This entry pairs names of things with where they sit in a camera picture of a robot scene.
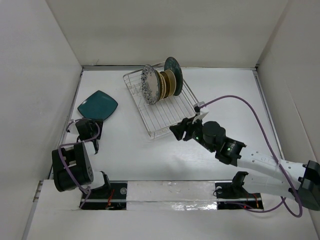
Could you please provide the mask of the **square teal plate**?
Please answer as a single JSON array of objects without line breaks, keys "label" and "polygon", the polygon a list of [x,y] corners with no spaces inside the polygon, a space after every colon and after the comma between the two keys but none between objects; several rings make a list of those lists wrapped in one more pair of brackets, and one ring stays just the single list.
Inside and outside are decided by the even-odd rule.
[{"label": "square teal plate", "polygon": [[78,107],[78,112],[87,119],[107,120],[117,109],[118,102],[110,95],[97,90]]}]

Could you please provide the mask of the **brown gold patterned plate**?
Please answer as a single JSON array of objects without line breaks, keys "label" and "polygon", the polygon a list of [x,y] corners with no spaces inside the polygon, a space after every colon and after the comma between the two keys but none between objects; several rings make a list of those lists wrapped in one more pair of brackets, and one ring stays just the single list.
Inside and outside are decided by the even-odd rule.
[{"label": "brown gold patterned plate", "polygon": [[169,78],[168,78],[167,74],[165,73],[165,71],[161,71],[160,73],[164,76],[165,81],[166,81],[166,94],[165,94],[165,98],[168,98],[168,94],[169,94],[169,91],[170,91]]}]

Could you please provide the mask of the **plain cream plate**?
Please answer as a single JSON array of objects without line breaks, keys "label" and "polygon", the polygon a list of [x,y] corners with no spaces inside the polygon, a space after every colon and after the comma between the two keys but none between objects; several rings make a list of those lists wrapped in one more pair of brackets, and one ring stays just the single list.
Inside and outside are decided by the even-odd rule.
[{"label": "plain cream plate", "polygon": [[169,93],[168,93],[168,97],[171,97],[174,95],[175,91],[176,91],[176,87],[177,87],[177,80],[175,77],[175,74],[173,73],[172,70],[167,69],[164,71],[169,79]]}]

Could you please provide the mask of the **blue floral white plate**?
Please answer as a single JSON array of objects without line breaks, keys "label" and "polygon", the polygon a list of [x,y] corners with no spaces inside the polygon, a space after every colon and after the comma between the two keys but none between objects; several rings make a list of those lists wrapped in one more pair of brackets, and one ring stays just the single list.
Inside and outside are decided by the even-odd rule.
[{"label": "blue floral white plate", "polygon": [[160,80],[156,70],[149,64],[142,68],[141,85],[146,103],[154,105],[160,97]]}]

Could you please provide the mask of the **cream plate with characters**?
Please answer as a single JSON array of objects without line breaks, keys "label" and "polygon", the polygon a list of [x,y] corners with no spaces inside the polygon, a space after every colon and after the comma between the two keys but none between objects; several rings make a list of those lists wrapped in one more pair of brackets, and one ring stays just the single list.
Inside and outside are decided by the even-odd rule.
[{"label": "cream plate with characters", "polygon": [[162,100],[165,98],[165,95],[166,95],[167,84],[166,84],[166,79],[162,74],[160,74],[160,77],[161,77],[161,82],[162,82],[162,93],[161,93],[160,99]]}]

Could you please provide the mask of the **round teal plate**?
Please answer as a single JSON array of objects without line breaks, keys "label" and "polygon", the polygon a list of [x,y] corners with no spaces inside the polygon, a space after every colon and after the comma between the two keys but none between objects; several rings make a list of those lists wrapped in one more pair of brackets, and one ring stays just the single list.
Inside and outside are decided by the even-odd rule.
[{"label": "round teal plate", "polygon": [[180,64],[174,57],[170,56],[165,60],[164,70],[171,70],[173,72],[176,79],[176,89],[173,95],[178,96],[182,92],[184,82]]}]

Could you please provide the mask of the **yellow plate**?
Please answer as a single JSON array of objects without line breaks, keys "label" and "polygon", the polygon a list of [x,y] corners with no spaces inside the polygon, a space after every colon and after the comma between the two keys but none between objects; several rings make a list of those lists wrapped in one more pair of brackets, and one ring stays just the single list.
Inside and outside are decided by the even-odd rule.
[{"label": "yellow plate", "polygon": [[160,77],[161,73],[159,73],[158,71],[156,71],[156,73],[157,73],[157,76],[159,77],[159,82],[160,82],[160,84],[159,84],[160,91],[159,91],[159,99],[158,99],[158,101],[160,101],[161,100],[161,95],[162,95],[162,79]]}]

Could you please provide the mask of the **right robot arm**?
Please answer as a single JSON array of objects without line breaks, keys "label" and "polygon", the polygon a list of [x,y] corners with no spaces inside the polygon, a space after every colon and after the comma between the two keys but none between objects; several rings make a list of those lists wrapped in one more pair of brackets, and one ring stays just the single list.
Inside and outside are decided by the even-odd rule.
[{"label": "right robot arm", "polygon": [[203,123],[184,118],[169,129],[178,141],[193,139],[214,153],[221,163],[243,169],[235,174],[231,182],[218,187],[218,198],[237,200],[264,193],[292,199],[309,210],[319,211],[319,163],[275,160],[227,137],[226,130],[215,121]]}]

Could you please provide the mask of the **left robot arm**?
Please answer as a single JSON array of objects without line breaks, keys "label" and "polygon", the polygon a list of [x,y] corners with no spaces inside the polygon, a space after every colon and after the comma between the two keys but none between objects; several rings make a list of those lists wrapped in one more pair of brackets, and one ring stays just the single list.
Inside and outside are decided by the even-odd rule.
[{"label": "left robot arm", "polygon": [[91,193],[94,181],[93,169],[89,160],[86,144],[92,144],[94,153],[99,152],[99,143],[104,121],[102,119],[80,118],[69,121],[66,131],[74,125],[78,137],[76,142],[65,143],[51,152],[53,180],[59,192],[78,188],[83,194]]}]

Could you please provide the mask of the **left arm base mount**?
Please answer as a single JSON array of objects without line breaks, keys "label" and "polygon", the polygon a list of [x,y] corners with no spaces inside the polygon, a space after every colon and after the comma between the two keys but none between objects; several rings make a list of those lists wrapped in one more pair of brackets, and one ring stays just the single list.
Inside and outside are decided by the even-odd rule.
[{"label": "left arm base mount", "polygon": [[89,197],[82,194],[79,206],[82,210],[126,210],[127,181],[111,181],[110,189],[100,186],[91,190]]}]

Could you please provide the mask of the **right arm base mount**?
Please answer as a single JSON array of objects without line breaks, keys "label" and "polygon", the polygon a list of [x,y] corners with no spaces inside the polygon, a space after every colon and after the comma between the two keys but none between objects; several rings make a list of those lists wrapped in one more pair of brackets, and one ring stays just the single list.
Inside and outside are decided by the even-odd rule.
[{"label": "right arm base mount", "polygon": [[231,181],[215,182],[213,196],[217,199],[218,210],[263,210],[262,196],[260,193],[249,193],[243,185],[245,171],[238,171]]}]

